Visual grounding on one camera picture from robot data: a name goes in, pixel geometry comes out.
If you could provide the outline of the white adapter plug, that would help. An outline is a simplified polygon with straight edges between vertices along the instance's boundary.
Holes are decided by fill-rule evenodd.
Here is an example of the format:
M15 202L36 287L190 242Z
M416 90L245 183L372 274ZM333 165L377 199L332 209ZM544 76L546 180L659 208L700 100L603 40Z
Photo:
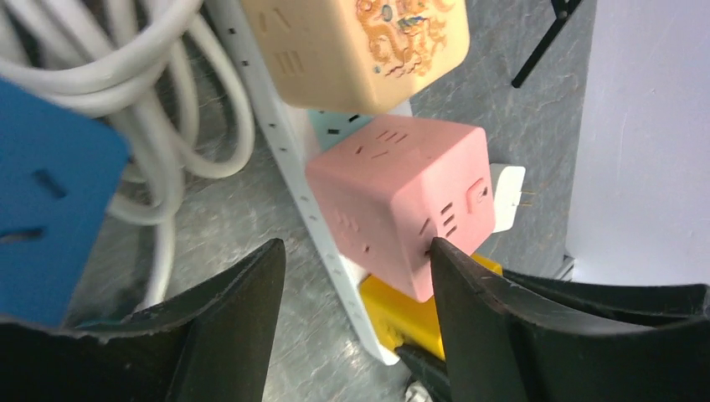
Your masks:
M491 163L491 182L495 227L493 233L501 233L512 228L517 210L522 206L521 198L525 194L523 183L527 169L523 166Z

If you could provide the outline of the pink cube socket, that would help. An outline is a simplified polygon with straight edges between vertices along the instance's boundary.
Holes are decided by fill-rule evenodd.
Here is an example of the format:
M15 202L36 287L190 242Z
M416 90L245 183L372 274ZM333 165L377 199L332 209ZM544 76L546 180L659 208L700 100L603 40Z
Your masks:
M478 126L377 116L310 160L306 180L339 252L417 302L433 294L434 238L471 254L495 228Z

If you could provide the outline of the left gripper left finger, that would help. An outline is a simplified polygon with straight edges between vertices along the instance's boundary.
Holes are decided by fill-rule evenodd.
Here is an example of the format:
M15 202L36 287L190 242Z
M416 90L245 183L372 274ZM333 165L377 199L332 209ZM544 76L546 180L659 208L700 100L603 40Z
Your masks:
M259 401L286 270L280 239L118 323L1 322L4 401Z

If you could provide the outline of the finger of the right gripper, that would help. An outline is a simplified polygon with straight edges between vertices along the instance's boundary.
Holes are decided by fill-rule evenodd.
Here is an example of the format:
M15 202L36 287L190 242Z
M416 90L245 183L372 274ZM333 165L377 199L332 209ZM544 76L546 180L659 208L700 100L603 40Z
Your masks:
M444 361L411 344L396 347L396 354L410 370L412 380L419 381L433 397L433 401L452 401L450 379Z
M549 300L609 319L709 317L709 286L612 286L504 271L503 276Z

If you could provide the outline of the beige dragon cube socket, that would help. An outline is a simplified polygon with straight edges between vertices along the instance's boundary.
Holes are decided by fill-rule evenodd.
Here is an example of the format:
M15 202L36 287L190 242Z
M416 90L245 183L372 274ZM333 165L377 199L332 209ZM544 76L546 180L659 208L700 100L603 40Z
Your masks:
M459 66L461 0L243 1L280 98L302 109L380 114Z

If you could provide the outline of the yellow cube socket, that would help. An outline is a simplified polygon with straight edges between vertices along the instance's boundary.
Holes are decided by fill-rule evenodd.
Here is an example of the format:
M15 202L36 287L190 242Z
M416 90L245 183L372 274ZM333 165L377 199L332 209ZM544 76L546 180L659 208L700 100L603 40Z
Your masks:
M445 349L433 297L429 253L424 253L423 276L417 280L425 295L430 297L428 300L400 292L397 285L401 281L391 281L390 276L397 276L401 269L391 265L390 261L377 257L364 266L368 277L361 282L358 291L363 302L363 315L373 329L370 339L374 341L372 345L364 344L366 350L387 365L399 360L395 349L405 344L421 347L444 361Z

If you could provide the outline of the blue cube socket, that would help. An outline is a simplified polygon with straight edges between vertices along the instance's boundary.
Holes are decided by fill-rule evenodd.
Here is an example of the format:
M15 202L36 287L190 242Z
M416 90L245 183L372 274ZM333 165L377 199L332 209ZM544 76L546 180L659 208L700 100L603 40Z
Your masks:
M1 313L57 327L129 159L113 129L1 84Z

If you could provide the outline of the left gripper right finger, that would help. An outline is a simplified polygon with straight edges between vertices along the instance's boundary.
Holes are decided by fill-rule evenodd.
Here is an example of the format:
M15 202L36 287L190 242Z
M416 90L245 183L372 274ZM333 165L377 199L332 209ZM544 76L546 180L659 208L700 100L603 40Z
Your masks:
M609 319L430 247L455 401L706 401L709 317Z

